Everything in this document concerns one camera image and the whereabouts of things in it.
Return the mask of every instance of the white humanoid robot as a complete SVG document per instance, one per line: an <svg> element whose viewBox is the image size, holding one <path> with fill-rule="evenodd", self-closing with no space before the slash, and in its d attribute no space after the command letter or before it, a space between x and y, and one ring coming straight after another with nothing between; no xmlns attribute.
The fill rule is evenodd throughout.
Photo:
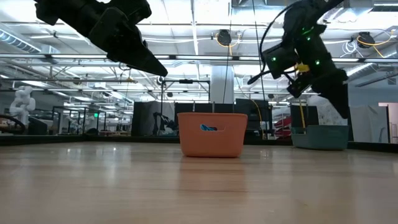
<svg viewBox="0 0 398 224"><path fill-rule="evenodd" d="M33 88L20 86L15 92L15 99L10 106L10 115L16 117L24 125L28 125L29 112L35 110L36 101L30 97Z"/></svg>

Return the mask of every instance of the ceiling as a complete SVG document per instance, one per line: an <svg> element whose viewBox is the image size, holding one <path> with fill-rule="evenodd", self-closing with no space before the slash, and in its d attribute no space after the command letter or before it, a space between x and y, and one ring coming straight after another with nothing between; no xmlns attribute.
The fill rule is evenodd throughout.
<svg viewBox="0 0 398 224"><path fill-rule="evenodd" d="M234 56L252 56L258 57L257 51L257 37L263 35L267 25L273 18L284 8L280 5L283 1L268 1L266 6L262 1L255 0L256 16L252 10L251 5L243 5L234 7L231 15L229 14L229 4L231 1L227 0L148 0L152 15L148 19L144 19L137 26L141 30L143 39L148 41L149 50L155 55L222 55L227 56L228 48L220 46L213 37L220 29L231 28L232 40L236 45L231 49ZM355 6L358 2L366 1L349 1L351 5ZM30 42L34 46L50 45L59 50L60 54L104 54L104 52L91 44L89 40L78 35L78 33L70 26L58 21L57 25L50 26L42 21L39 21L35 16L35 6L33 0L2 0L0 2L0 22L8 29L12 30L16 35ZM350 39L356 38L359 32L370 32L375 38L376 43L383 43L390 40L388 43L377 47L378 51L386 52L391 47L395 46L397 39L396 35L396 21L398 21L398 12L376 12L371 11L372 6L357 7L353 9L335 9L333 12L324 15L324 19L328 19L328 28L322 35L327 49L334 58L350 58L350 57L381 57L374 48L353 50L353 47L347 45ZM272 47L279 43L279 38L283 34L282 29L283 18L276 21L273 28L267 35L263 49ZM0 53L19 53L26 54L15 47L0 42ZM132 77L137 83L106 83L105 88L112 90L119 90L119 93L126 96L132 101L149 101L160 99L160 93L139 93L126 90L159 90L160 86L157 84L157 76L131 70L124 72L117 66L109 67L108 64L103 66L92 67L74 67L70 66L54 66L51 64L40 64L40 60L26 60L13 58L10 59L14 63L23 66L28 66L30 69L37 71L36 74L32 72L12 73L9 70L7 75L12 78L27 77L43 78L41 75L48 76L50 69L52 75L57 74L56 78L70 79L73 77L81 77L82 79L93 80L125 80L128 76ZM3 61L0 65L3 69L10 69L10 60ZM61 60L65 64L73 63L73 59ZM212 75L212 67L215 65L226 65L226 62L210 63L207 61L178 61L171 62L170 60L161 62L169 71L168 80L192 79L192 80L209 80ZM347 71L352 70L355 64L339 64L341 68ZM251 75L259 73L259 65L256 63L233 63L231 68L235 74L235 97L243 98L244 95L239 93L242 90L252 91L251 98L262 99L261 93L255 93L262 90L261 82L255 85L246 85ZM382 70L376 73L372 72L364 77L358 78L352 82L352 85L358 85L362 82L377 78L380 75L385 75L386 72L391 72L394 65L390 69ZM281 78L280 80L273 80L271 76L265 76L264 89L265 91L281 92L275 94L275 101L282 101L286 98L286 87L288 80ZM49 86L55 88L71 88L71 89L90 89L92 83L81 83L75 85L72 83L48 83ZM364 88L396 88L396 85L389 85L386 80L377 82L375 84L367 85ZM206 85L200 86L197 84L187 85L174 83L169 87L172 90L188 90L188 93L174 94L173 97L166 97L169 100L206 100L208 95L205 91ZM190 93L190 91L202 91L203 93ZM77 93L72 91L60 91L68 96L76 96ZM108 98L103 98L99 92L85 93L84 97L93 97L96 101L107 102ZM63 98L66 101L79 101L76 98Z"/></svg>

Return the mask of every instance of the workstation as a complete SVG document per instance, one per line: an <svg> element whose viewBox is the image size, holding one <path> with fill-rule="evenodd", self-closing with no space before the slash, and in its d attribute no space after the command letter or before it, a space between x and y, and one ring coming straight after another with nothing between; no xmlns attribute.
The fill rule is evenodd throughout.
<svg viewBox="0 0 398 224"><path fill-rule="evenodd" d="M393 223L397 15L388 0L1 1L0 217Z"/></svg>

